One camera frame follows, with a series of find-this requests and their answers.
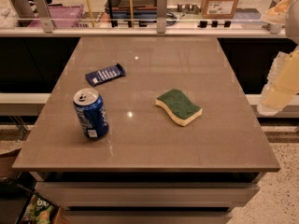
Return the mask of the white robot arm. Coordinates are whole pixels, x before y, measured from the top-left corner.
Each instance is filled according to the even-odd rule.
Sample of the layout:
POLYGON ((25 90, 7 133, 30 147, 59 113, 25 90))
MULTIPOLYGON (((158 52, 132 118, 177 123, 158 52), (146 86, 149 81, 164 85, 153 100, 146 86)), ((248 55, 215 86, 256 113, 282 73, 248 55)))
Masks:
MULTIPOLYGON (((286 36, 299 45, 299 0, 281 0, 262 15, 262 21, 284 25, 286 36)), ((274 116, 299 93, 299 50, 279 52, 263 86, 257 111, 274 116)))

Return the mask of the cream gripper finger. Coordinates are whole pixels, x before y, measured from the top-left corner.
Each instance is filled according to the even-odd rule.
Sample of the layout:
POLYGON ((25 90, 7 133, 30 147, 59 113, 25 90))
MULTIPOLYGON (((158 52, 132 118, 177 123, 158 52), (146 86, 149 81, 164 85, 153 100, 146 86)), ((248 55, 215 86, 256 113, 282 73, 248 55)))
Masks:
POLYGON ((275 6, 268 9, 261 20, 271 24, 284 25, 286 22, 286 12, 291 0, 281 0, 275 6))
POLYGON ((279 52, 272 62, 263 86, 257 111, 263 116, 274 116, 299 93, 299 51, 279 52))

